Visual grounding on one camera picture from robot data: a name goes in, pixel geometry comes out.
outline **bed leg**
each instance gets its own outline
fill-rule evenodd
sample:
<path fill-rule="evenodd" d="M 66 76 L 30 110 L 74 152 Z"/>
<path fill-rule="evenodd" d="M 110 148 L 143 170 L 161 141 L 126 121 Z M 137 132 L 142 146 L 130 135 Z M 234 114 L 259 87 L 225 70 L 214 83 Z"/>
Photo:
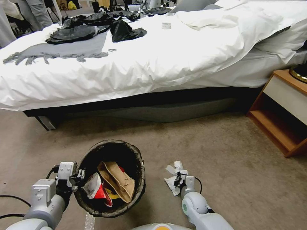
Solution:
<path fill-rule="evenodd" d="M 39 123 L 47 130 L 53 130 L 56 129 L 56 125 L 54 122 L 52 122 L 47 116 L 37 116 L 35 117 Z"/>

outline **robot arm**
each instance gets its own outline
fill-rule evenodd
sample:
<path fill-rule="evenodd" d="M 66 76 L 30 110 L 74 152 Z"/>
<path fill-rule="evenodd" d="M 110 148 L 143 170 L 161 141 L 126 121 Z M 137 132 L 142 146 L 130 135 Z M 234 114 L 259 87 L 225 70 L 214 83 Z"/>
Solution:
<path fill-rule="evenodd" d="M 193 176 L 186 175 L 186 186 L 181 189 L 181 207 L 189 222 L 196 226 L 196 230 L 234 230 L 220 214 L 210 211 L 206 199 L 195 191 L 194 182 Z"/>
<path fill-rule="evenodd" d="M 76 162 L 61 162 L 56 180 L 41 179 L 32 186 L 32 205 L 19 221 L 6 230 L 54 230 L 69 204 L 84 170 L 76 174 Z"/>

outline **nightstand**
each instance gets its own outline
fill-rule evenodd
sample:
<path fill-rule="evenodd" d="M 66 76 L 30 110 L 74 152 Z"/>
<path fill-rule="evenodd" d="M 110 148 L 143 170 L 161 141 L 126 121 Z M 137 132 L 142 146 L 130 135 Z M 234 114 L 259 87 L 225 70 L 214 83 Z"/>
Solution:
<path fill-rule="evenodd" d="M 285 157 L 307 153 L 307 84 L 274 71 L 247 116 Z"/>

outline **beige carpet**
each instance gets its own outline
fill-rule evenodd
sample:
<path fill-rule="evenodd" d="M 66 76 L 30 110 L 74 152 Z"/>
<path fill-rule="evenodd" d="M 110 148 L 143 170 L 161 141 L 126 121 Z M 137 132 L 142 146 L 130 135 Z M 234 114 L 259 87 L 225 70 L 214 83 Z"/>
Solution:
<path fill-rule="evenodd" d="M 34 118 L 0 110 L 0 194 L 30 202 L 31 185 L 60 161 L 78 161 L 95 143 L 119 139 L 145 160 L 147 188 L 125 215 L 96 218 L 95 229 L 124 230 L 151 222 L 189 226 L 163 181 L 167 164 L 181 160 L 202 180 L 209 205 L 236 230 L 306 229 L 307 157 L 285 159 L 243 114 L 224 113 L 175 123 L 90 117 L 45 131 Z M 25 213 L 20 201 L 1 198 L 0 215 Z M 5 229 L 20 218 L 0 220 Z M 83 230 L 85 211 L 74 196 L 58 230 Z"/>

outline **crumpled paper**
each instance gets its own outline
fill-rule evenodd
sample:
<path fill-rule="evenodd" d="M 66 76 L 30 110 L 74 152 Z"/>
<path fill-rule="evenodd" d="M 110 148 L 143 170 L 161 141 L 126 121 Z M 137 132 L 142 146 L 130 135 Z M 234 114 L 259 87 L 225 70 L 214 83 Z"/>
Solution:
<path fill-rule="evenodd" d="M 165 168 L 170 174 L 174 175 L 168 179 L 164 178 L 165 182 L 167 183 L 167 185 L 169 186 L 170 190 L 173 192 L 174 196 L 179 195 L 180 193 L 180 188 L 175 187 L 175 179 L 177 177 L 177 173 L 180 172 L 183 169 L 183 165 L 181 163 L 181 161 L 175 161 L 174 162 L 174 167 L 171 165 L 167 165 L 167 167 Z"/>

